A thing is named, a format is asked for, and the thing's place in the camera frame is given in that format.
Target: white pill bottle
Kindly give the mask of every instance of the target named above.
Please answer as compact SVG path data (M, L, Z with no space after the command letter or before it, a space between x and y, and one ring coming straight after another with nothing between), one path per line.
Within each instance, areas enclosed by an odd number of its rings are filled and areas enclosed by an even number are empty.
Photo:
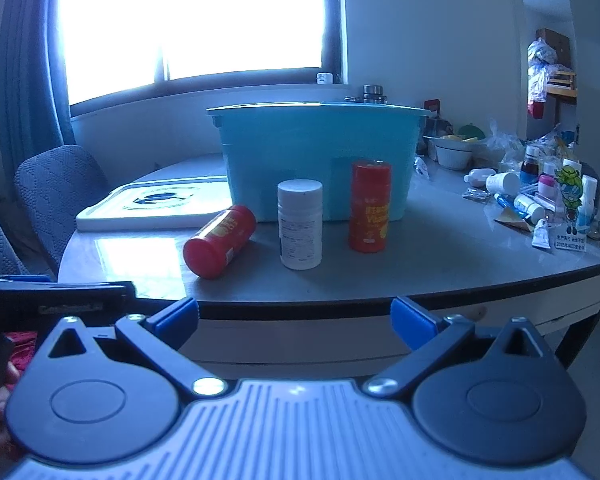
M280 260L289 269L313 269L322 260L322 184L285 180L278 184Z

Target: teal plastic bin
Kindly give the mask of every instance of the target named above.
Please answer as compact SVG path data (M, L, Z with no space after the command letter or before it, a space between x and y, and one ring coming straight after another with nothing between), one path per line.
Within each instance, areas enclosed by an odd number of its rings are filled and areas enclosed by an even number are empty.
M210 108L220 130L234 204L259 222L277 221L277 186L310 178L324 187L324 219L349 219L351 163L392 166L389 220L399 220L427 110L361 103L266 103Z

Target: window frame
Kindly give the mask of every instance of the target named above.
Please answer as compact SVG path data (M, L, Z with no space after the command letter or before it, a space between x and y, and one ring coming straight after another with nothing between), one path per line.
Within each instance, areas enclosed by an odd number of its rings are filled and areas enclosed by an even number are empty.
M163 59L157 60L154 83L129 88L81 101L70 106L71 117L103 108L167 95L245 86L315 83L319 72L333 74L333 82L342 82L342 22L340 0L324 0L324 35L322 66L308 68L274 68L205 74L170 79Z

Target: human hand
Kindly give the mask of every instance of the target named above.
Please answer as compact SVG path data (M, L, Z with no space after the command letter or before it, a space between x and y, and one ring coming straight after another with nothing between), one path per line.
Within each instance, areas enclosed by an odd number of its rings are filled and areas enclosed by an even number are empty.
M15 384L20 378L20 373L13 365L13 363L7 364L7 370L4 377L6 384ZM4 424L4 407L7 404L7 400L11 392L6 386L0 387L0 456L5 456L9 460L19 460L22 452L21 450L11 441L11 435Z

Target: tabletop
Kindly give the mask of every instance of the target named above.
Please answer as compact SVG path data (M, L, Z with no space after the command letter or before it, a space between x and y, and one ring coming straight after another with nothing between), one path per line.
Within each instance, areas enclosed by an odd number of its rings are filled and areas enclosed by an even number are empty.
M219 157L181 163L158 178L208 176L222 169ZM401 295L459 298L467 293L491 301L530 292L531 283L542 282L542 290L600 274L597 244L588 244L583 253L533 248L531 234L494 221L502 209L493 200L482 205L462 198L467 186L462 173L429 165L430 180L413 176L404 217L390 223L387 248L380 253L352 251L347 223L325 222L322 263L311 270L287 269L280 262L277 224L266 222L258 224L224 275L210 281L193 274L182 259L182 247L196 229L75 232L58 281L131 280L141 298L191 296L239 306L365 302ZM153 180L156 173L146 178Z

